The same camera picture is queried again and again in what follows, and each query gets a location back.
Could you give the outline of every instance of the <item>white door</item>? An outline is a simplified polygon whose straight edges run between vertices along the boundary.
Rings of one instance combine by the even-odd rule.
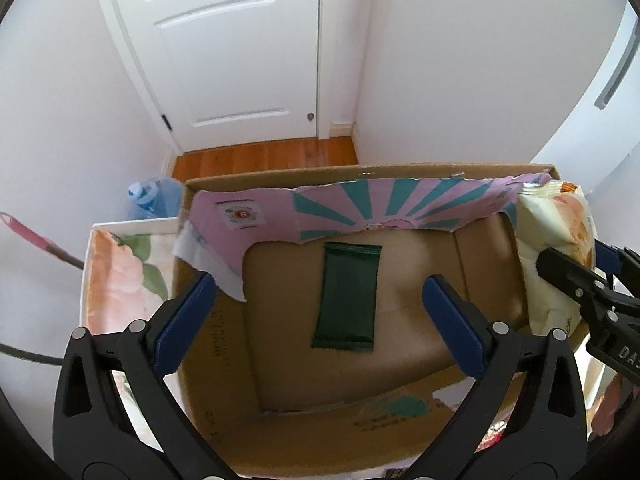
[[[112,0],[184,151],[316,134],[319,0]]]

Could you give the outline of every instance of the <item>wooden floor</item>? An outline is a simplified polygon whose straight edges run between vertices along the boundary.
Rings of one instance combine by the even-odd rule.
[[[185,153],[176,160],[173,176],[184,182],[201,176],[357,163],[351,137],[274,140]]]

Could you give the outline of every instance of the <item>black cable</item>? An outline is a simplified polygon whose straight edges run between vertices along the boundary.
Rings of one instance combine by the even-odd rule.
[[[27,352],[20,350],[9,345],[0,343],[0,354],[9,355],[11,357],[17,357],[18,359],[24,359],[32,363],[39,363],[42,365],[62,366],[62,359],[58,357],[51,357],[48,355],[34,354],[33,352]]]

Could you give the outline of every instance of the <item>blue gripper pad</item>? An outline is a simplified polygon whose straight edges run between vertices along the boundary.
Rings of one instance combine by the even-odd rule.
[[[462,372],[476,379],[481,377],[492,341],[482,313],[463,301],[439,274],[424,282],[422,304]]]
[[[596,240],[596,267],[606,274],[622,272],[622,263],[618,252],[599,240]]]
[[[154,371],[160,377],[177,371],[189,346],[207,319],[218,287],[213,276],[202,272],[194,285],[171,304],[171,319],[161,325],[161,332],[153,337]],[[150,323],[153,326],[154,316]]]

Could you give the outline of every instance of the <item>pink mop handle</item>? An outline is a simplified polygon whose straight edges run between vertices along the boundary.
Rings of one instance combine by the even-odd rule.
[[[2,222],[4,222],[4,224],[9,229],[11,229],[11,231],[16,233],[20,238],[27,240],[30,244],[35,245],[37,248],[42,249],[43,251],[47,251],[47,253],[53,254],[59,260],[71,264],[78,269],[84,268],[84,263],[81,260],[78,260],[77,258],[71,256],[66,251],[59,248],[51,240],[40,236],[35,231],[32,231],[26,225],[19,222],[14,216],[0,211],[0,220],[2,220]]]

